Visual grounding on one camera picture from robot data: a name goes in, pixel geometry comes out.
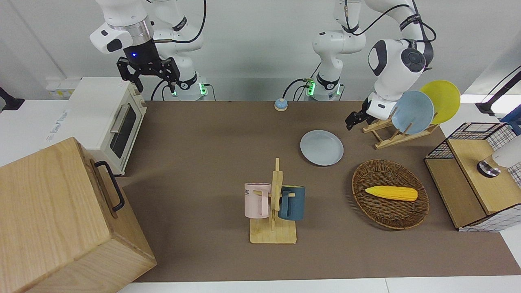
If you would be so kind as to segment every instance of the oven window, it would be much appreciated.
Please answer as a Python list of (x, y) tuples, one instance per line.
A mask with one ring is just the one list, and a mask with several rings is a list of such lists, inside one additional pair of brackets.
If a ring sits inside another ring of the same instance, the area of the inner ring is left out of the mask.
[(114, 151), (118, 158), (121, 158), (121, 156), (123, 155), (123, 151), (127, 146), (127, 141), (130, 138), (130, 133), (132, 132), (132, 128), (134, 127), (136, 118), (137, 115), (135, 114), (134, 109), (132, 109), (131, 106), (127, 113), (127, 116), (125, 117), (123, 126), (121, 126), (120, 132), (114, 134), (112, 142), (110, 142), (110, 148)]

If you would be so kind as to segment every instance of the yellow plate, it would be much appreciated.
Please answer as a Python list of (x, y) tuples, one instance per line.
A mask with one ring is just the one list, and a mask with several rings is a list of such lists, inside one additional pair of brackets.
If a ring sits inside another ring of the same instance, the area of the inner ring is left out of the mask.
[(420, 92), (429, 96), (434, 105), (434, 112), (437, 113), (432, 124), (440, 124), (448, 121), (460, 108), (460, 91), (458, 88), (446, 80), (435, 80), (424, 85)]

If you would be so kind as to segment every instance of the brown tabletop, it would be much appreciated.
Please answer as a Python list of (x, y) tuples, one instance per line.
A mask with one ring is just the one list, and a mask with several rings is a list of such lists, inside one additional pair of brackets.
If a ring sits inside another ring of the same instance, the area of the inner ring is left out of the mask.
[[(442, 132), (375, 150), (364, 125), (345, 128), (360, 106), (300, 102), (278, 112), (273, 102), (149, 102), (118, 178), (158, 262), (137, 281), (521, 274), (500, 234), (459, 233), (452, 225), (423, 162)], [(319, 167), (303, 157), (300, 139), (314, 129), (340, 138), (340, 162)], [(295, 245), (254, 245), (244, 183), (270, 182), (275, 157), (285, 184), (306, 187), (305, 216)], [(375, 158), (398, 162), (422, 181), (430, 200), (422, 224), (389, 231), (360, 213), (351, 178)]]

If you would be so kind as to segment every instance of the wooden box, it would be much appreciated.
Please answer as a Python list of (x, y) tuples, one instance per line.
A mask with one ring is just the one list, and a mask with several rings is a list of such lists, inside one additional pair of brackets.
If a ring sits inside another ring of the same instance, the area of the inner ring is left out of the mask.
[(74, 138), (0, 168), (0, 292), (117, 292), (153, 268), (114, 183)]
[(487, 140), (449, 139), (454, 158), (426, 158), (454, 227), (459, 231), (497, 232), (521, 218), (521, 189), (508, 172), (495, 178), (476, 164), (494, 150)]

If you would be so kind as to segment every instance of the wooden mug stand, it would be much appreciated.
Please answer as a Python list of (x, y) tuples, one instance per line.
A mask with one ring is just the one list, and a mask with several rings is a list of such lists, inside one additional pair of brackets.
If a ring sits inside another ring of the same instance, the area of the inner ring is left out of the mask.
[[(282, 189), (282, 171), (280, 168), (279, 158), (275, 159), (275, 171), (273, 171), (271, 181), (271, 197), (270, 209), (271, 213), (268, 218), (250, 219), (250, 242), (251, 243), (272, 243), (272, 244), (295, 244), (296, 243), (296, 225), (295, 221), (281, 219), (278, 216), (280, 211), (281, 189)], [(294, 197), (295, 193), (290, 193), (290, 197)]]
[(378, 120), (375, 123), (370, 124), (362, 129), (363, 133), (372, 132), (375, 135), (376, 139), (378, 139), (378, 143), (375, 144), (375, 149), (377, 149), (377, 150), (429, 135), (429, 134), (433, 133), (436, 130), (436, 128), (438, 128), (438, 126), (439, 126), (439, 124), (431, 124), (431, 125), (429, 125), (429, 127), (427, 127), (427, 129), (425, 129), (424, 131), (422, 131), (420, 133), (417, 133), (415, 135), (408, 135), (407, 131), (413, 125), (413, 123), (411, 123), (411, 124), (409, 124), (409, 126), (407, 126), (407, 128), (405, 129), (404, 132), (401, 132), (397, 129), (390, 138), (382, 139), (382, 137), (380, 137), (380, 135), (376, 132), (376, 130), (393, 126), (391, 118), (394, 115), (395, 111), (393, 111), (393, 113), (391, 113), (391, 116), (389, 117), (389, 119)]

